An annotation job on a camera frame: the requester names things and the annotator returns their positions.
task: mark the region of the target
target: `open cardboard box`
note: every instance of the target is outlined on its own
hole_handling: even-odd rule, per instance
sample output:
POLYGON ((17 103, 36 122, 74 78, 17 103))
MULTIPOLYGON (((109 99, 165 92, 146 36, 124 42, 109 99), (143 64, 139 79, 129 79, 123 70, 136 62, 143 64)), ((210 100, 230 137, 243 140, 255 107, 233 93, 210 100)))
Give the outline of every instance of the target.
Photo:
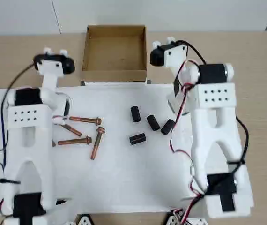
POLYGON ((146 81, 146 27, 88 26, 82 69, 86 82, 146 81))

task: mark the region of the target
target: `copper bolt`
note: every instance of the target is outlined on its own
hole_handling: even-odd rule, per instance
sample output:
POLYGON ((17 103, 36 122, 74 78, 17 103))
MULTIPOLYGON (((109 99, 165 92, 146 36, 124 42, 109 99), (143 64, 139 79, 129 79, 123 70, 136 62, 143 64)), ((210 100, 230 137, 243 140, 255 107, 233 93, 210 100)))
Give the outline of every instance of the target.
POLYGON ((73 127, 71 127, 70 125, 68 124, 65 124, 65 125, 61 125, 63 128, 71 131, 73 134, 76 134, 77 136, 81 137, 82 134, 81 132, 79 132, 78 130, 74 129, 73 127))
POLYGON ((92 155, 91 155, 91 159, 92 160, 94 160, 95 157, 96 157, 96 153, 97 153, 97 150, 98 150, 100 139, 101 139, 102 134, 105 133, 105 129, 103 127, 98 127, 97 132, 98 132, 98 134, 97 134, 97 137, 96 137, 96 140, 95 140, 95 144, 94 144, 94 148, 93 148, 92 155))
POLYGON ((80 143, 90 144, 91 142, 92 142, 92 138, 86 136, 85 138, 71 139, 71 140, 65 140, 65 141, 58 141, 58 145, 63 145, 63 144, 80 144, 80 143))
POLYGON ((70 116, 69 120, 80 121, 85 123, 95 123, 96 126, 99 126, 101 124, 101 119, 98 117, 96 119, 90 119, 90 118, 70 116))

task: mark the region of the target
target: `black cylinder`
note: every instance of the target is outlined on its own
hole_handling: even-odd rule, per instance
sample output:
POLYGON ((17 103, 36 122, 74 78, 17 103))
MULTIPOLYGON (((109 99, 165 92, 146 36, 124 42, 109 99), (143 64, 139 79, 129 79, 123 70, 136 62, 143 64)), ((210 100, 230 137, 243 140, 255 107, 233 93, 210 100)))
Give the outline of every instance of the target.
POLYGON ((139 108, 137 106, 133 106, 130 108, 130 110, 132 111, 133 121, 135 123, 140 122, 141 117, 140 117, 139 108))
POLYGON ((160 125, 158 125, 156 118, 154 117, 154 115, 150 115, 147 117, 147 121, 149 123, 149 125, 151 126, 153 131, 157 131, 160 128, 160 125))
POLYGON ((129 141, 131 144, 141 143, 141 142, 146 141, 146 136, 144 133, 139 134, 139 135, 135 135, 135 136, 131 136, 131 137, 129 137, 129 141))
POLYGON ((167 135, 171 131, 171 129, 174 127, 174 125, 175 125, 175 122, 171 119, 168 119, 168 121, 165 123, 165 125, 161 129, 161 132, 164 135, 167 135))

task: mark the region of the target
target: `white platform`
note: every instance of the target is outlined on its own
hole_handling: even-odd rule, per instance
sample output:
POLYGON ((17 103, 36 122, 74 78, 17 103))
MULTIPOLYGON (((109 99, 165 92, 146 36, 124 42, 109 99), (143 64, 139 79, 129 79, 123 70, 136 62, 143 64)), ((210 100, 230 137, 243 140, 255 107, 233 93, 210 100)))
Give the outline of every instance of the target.
MULTIPOLYGON (((160 131, 152 131, 146 120, 148 115, 154 114, 161 127, 168 119, 175 120, 166 98, 172 90, 171 84, 140 83, 59 88, 58 91, 68 94, 72 99, 70 115, 102 118, 106 134, 103 135, 95 161, 90 160, 92 144, 53 148, 57 197, 76 197, 81 202, 79 207, 83 213, 102 213, 168 211, 182 207, 182 199, 194 196, 188 189, 190 161, 181 153, 171 152, 170 133, 165 136, 160 131), (139 123, 132 122, 130 107, 133 105, 139 107, 139 123), (145 133, 147 141, 132 146, 129 136, 139 133, 145 133)), ((3 93, 4 90, 0 90, 0 103, 3 93)), ((94 124, 67 123, 83 135, 91 136, 94 143, 94 124)), ((55 142, 71 138, 77 137, 55 126, 55 142)), ((172 141, 175 149, 189 152, 192 144, 189 115, 181 118, 173 132, 172 141)), ((218 146, 212 148, 206 167, 212 173, 228 171, 225 157, 218 146)), ((26 170, 30 175, 22 176, 23 192, 40 189, 36 173, 30 171, 32 168, 29 165, 26 170)))

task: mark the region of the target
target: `white bracket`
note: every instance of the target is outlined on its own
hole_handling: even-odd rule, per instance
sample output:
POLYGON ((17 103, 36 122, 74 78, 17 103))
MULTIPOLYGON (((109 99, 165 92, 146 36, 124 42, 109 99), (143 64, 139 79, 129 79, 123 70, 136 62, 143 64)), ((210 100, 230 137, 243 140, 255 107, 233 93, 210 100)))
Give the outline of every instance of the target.
MULTIPOLYGON (((165 225, 179 225, 175 216, 169 216, 165 225)), ((185 225, 208 225, 204 218, 188 218, 185 225)))

